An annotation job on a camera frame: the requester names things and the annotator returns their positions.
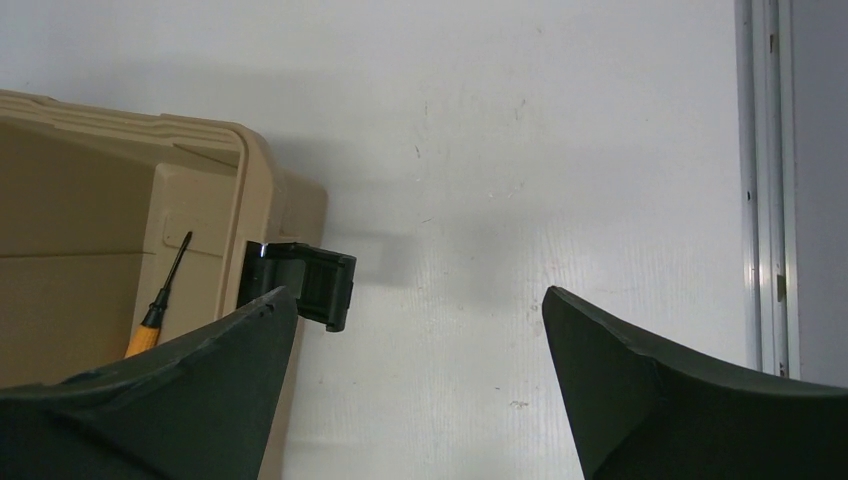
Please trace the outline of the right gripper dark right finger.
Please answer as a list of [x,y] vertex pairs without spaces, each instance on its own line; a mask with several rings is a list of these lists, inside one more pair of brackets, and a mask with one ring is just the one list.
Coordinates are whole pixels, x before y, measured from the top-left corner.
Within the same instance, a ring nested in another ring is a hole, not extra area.
[[844,388],[731,364],[550,287],[542,315],[587,479],[843,479]]

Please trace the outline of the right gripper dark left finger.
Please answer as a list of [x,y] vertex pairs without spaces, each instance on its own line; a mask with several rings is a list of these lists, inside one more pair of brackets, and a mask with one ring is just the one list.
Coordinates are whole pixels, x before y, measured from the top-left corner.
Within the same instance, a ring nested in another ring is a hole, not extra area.
[[1,392],[5,479],[254,479],[293,346],[275,289],[151,350]]

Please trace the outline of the orange black screwdriver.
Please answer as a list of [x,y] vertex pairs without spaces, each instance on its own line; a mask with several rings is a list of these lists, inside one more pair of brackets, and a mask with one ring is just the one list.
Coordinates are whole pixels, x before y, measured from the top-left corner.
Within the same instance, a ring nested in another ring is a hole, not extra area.
[[128,343],[124,354],[125,358],[148,351],[157,345],[165,313],[168,308],[172,285],[192,237],[192,231],[188,231],[184,236],[163,286],[159,289],[154,300],[149,304],[144,318]]

